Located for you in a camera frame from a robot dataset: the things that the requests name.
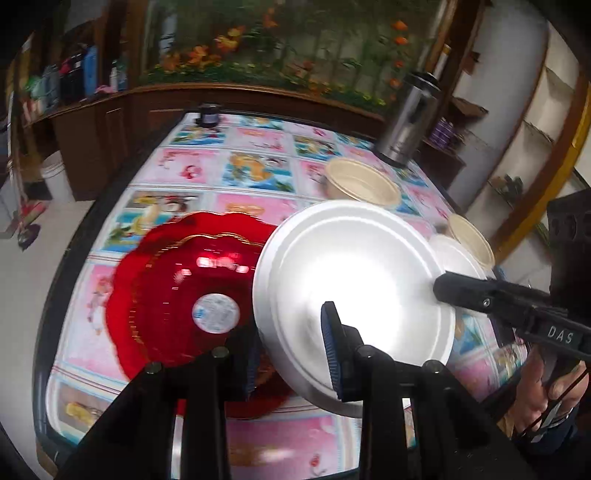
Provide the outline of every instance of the cartoon print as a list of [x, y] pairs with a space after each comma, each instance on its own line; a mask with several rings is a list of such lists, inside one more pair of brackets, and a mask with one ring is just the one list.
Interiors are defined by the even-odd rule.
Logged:
[[201, 193], [137, 190], [115, 219], [102, 250], [118, 253], [132, 251], [155, 226], [198, 211], [200, 198]]
[[295, 151], [300, 157], [326, 161], [332, 157], [341, 156], [340, 152], [331, 142], [294, 135], [294, 143]]
[[351, 147], [361, 147], [367, 150], [371, 150], [373, 143], [367, 140], [361, 140], [360, 138], [351, 137], [350, 135], [336, 134], [336, 138], [339, 142]]
[[494, 367], [488, 362], [486, 357], [471, 361], [459, 369], [451, 365], [450, 370], [478, 401], [484, 400], [498, 387]]
[[102, 410], [78, 402], [69, 402], [66, 405], [66, 415], [73, 417], [88, 428], [92, 427], [102, 414]]
[[418, 218], [415, 216], [403, 215], [403, 214], [400, 214], [399, 212], [396, 212], [396, 211], [394, 213], [397, 213], [400, 218], [402, 218], [411, 227], [413, 227], [426, 240], [429, 240], [433, 236], [433, 234], [435, 233], [435, 229], [433, 228], [433, 225], [431, 225], [429, 222], [426, 222], [425, 220], [422, 220], [421, 218]]
[[219, 150], [160, 148], [145, 163], [131, 183], [205, 184], [214, 171]]
[[300, 160], [296, 165], [300, 169], [300, 177], [303, 179], [301, 193], [309, 197], [327, 198], [326, 177], [324, 176], [326, 163]]
[[270, 118], [264, 118], [261, 116], [243, 116], [240, 120], [242, 127], [255, 127], [255, 128], [269, 128], [272, 130], [283, 130], [282, 120], [273, 120]]
[[273, 225], [279, 225], [297, 210], [295, 200], [233, 193], [218, 193], [214, 206], [214, 211], [218, 213], [248, 213]]
[[261, 150], [270, 153], [287, 153], [285, 133], [272, 129], [237, 127], [230, 138], [233, 147]]
[[[70, 301], [64, 322], [67, 335], [61, 339], [55, 364], [61, 368], [78, 368], [93, 374], [127, 381], [117, 361], [115, 350], [105, 327], [105, 312], [112, 292], [114, 262], [87, 261], [81, 273], [79, 286]], [[88, 401], [72, 398], [84, 406]]]
[[452, 346], [453, 354], [456, 356], [464, 355], [483, 345], [484, 341], [478, 328], [478, 320], [467, 313], [458, 315]]
[[518, 345], [507, 345], [493, 352], [492, 356], [499, 375], [499, 385], [506, 383], [525, 361]]
[[329, 141], [335, 139], [335, 134], [330, 130], [325, 130], [324, 128], [320, 127], [313, 127], [312, 125], [284, 122], [284, 129], [291, 134], [300, 135], [302, 137], [318, 138], [319, 140]]
[[201, 167], [198, 167], [196, 165], [187, 165], [181, 172], [181, 176], [185, 177], [188, 180], [193, 180], [199, 178], [201, 172]]
[[400, 205], [396, 207], [389, 207], [388, 210], [393, 213], [404, 213], [406, 215], [421, 216], [417, 205], [408, 196], [408, 194], [403, 189], [400, 189], [400, 191], [402, 193], [402, 201], [400, 202]]
[[171, 145], [222, 145], [226, 139], [227, 128], [203, 128], [183, 125], [171, 140]]
[[322, 470], [319, 468], [319, 465], [320, 454], [315, 453], [310, 459], [310, 472], [312, 473], [312, 476], [323, 476], [326, 473], [326, 468]]
[[232, 152], [222, 185], [279, 192], [294, 192], [293, 176], [286, 158]]
[[411, 183], [413, 185], [417, 185], [419, 187], [426, 187], [427, 183], [421, 178], [421, 176], [413, 171], [411, 168], [398, 168], [393, 167], [396, 175], [400, 178], [400, 180], [405, 181], [407, 183]]
[[431, 219], [432, 222], [447, 222], [452, 211], [443, 202], [441, 197], [428, 188], [415, 185], [405, 185], [407, 192], [418, 203], [423, 216]]
[[113, 285], [111, 284], [110, 276], [99, 277], [95, 289], [92, 292], [90, 302], [88, 302], [88, 314], [86, 320], [92, 325], [95, 333], [100, 335], [103, 331], [103, 320], [105, 318], [105, 307]]

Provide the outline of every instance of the white bowl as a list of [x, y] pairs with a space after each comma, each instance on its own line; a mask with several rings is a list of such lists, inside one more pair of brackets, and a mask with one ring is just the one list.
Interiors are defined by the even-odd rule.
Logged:
[[256, 325], [273, 365], [297, 394], [361, 417], [361, 403], [342, 403], [333, 391], [322, 304], [333, 301], [343, 324], [397, 361], [445, 364], [455, 313], [433, 295], [443, 272], [424, 238], [383, 208], [317, 203], [287, 219], [265, 244], [252, 293]]
[[381, 206], [402, 201], [398, 185], [373, 167], [350, 158], [334, 158], [325, 169], [326, 193], [333, 200], [361, 200]]

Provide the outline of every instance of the white wall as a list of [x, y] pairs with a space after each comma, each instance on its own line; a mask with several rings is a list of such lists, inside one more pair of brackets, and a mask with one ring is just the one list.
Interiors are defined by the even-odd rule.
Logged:
[[495, 0], [487, 7], [473, 47], [479, 63], [455, 92], [489, 111], [470, 125], [474, 136], [459, 151], [466, 167], [449, 194], [460, 207], [472, 203], [510, 140], [535, 88], [547, 34], [546, 20], [526, 0]]

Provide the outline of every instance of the sticker label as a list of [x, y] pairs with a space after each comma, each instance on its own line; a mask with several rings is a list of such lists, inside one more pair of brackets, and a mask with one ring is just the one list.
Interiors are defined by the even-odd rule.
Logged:
[[208, 293], [193, 305], [193, 321], [207, 333], [226, 333], [240, 317], [240, 308], [232, 298], [221, 293]]

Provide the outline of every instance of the human hand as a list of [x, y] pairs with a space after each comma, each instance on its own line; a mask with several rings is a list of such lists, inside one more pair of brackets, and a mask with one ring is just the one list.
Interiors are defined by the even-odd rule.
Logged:
[[[544, 361], [540, 355], [537, 346], [534, 346], [521, 368], [521, 379], [517, 385], [517, 395], [515, 403], [509, 409], [509, 414], [515, 422], [515, 428], [518, 432], [523, 432], [535, 419], [548, 407], [548, 397], [556, 400], [562, 395], [577, 378], [585, 371], [585, 363], [580, 362], [578, 366], [569, 374], [558, 378], [548, 390], [548, 394], [542, 385], [542, 376], [544, 375]], [[566, 415], [575, 407], [589, 385], [589, 376], [585, 377], [563, 398], [562, 405], [556, 415], [560, 418]], [[537, 430], [540, 426], [538, 422], [532, 430]]]

